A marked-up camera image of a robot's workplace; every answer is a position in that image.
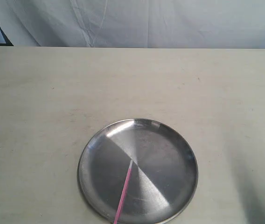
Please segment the thin pink stick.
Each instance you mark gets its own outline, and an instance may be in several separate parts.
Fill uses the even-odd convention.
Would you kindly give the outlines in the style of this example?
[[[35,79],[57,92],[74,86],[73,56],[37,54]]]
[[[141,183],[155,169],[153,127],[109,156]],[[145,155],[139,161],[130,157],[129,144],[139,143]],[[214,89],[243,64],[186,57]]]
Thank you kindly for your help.
[[[122,188],[122,192],[121,192],[121,197],[119,200],[119,204],[118,204],[118,208],[117,208],[117,212],[114,218],[114,222],[113,224],[117,224],[118,223],[118,219],[121,215],[121,211],[123,209],[123,204],[125,201],[125,197],[126,197],[126,193],[127,193],[127,189],[128,189],[128,185],[129,185],[129,180],[130,180],[130,176],[131,176],[131,172],[132,172],[132,166],[133,166],[133,160],[130,160],[130,164],[126,173],[126,178],[125,178],[125,182]]]

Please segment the round stainless steel plate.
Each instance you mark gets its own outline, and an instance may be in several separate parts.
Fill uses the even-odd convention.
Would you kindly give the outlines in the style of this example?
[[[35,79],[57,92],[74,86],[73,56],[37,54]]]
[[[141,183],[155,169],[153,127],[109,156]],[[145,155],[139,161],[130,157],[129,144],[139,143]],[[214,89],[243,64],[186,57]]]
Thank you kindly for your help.
[[[113,224],[130,160],[118,224],[164,224],[185,210],[198,183],[192,148],[171,127],[134,118],[100,129],[82,151],[77,183],[95,213]]]

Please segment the white backdrop curtain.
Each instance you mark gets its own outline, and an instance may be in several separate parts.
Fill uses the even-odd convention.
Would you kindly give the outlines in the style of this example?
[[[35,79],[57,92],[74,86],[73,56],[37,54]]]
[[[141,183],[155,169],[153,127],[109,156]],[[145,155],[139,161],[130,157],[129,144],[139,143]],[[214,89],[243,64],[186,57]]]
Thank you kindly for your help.
[[[265,0],[0,0],[15,46],[265,49]]]

